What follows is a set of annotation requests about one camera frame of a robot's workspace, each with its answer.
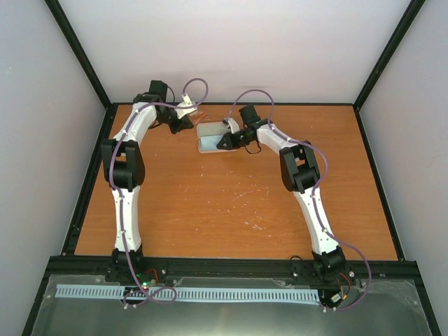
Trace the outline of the light blue cleaning cloth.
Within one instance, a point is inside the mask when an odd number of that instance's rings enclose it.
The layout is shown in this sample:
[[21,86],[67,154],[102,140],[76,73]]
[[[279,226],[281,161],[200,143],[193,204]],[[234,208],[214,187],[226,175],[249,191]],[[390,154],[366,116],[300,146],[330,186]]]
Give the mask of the light blue cleaning cloth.
[[199,139],[203,151],[216,151],[216,144],[221,139],[221,135],[201,136]]

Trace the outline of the thin brown frame glasses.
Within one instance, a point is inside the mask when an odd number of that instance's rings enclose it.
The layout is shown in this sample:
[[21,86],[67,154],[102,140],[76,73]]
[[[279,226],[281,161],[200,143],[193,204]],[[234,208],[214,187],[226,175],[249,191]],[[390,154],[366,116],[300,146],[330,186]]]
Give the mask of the thin brown frame glasses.
[[198,110],[190,114],[190,119],[194,125],[198,125],[199,123],[204,123],[210,120],[210,116],[207,111]]

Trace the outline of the pink glasses case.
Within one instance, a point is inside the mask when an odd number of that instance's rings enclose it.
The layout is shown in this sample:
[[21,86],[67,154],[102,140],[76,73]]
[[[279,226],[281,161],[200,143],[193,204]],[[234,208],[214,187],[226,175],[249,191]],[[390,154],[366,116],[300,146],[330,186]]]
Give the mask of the pink glasses case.
[[198,151],[200,153],[218,152],[218,142],[230,131],[230,126],[223,121],[203,122],[197,125]]

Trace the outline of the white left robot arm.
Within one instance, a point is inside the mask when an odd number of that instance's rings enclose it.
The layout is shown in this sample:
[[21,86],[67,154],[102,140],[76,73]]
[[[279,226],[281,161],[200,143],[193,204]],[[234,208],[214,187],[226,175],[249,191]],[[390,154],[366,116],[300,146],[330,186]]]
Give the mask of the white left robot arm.
[[186,89],[179,103],[167,103],[170,90],[161,80],[151,81],[148,91],[134,98],[131,113],[118,133],[101,143],[104,177],[115,204],[116,238],[112,261],[121,266],[122,275],[133,282],[141,280],[146,273],[138,215],[140,187],[146,176],[141,142],[147,131],[157,125],[168,125],[172,134],[193,128],[189,115],[198,106]]

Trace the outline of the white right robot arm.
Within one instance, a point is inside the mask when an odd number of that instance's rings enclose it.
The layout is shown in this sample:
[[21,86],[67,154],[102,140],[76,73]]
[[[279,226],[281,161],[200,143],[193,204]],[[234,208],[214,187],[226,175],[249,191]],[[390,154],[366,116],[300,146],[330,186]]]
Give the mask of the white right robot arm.
[[223,119],[226,132],[217,149],[231,151],[256,142],[279,156],[283,185],[296,198],[309,230],[314,274],[320,282],[330,282],[344,270],[347,262],[322,203],[317,150],[308,141],[289,137],[269,118],[262,119],[253,105],[245,106],[239,112],[243,127],[239,128],[231,117]]

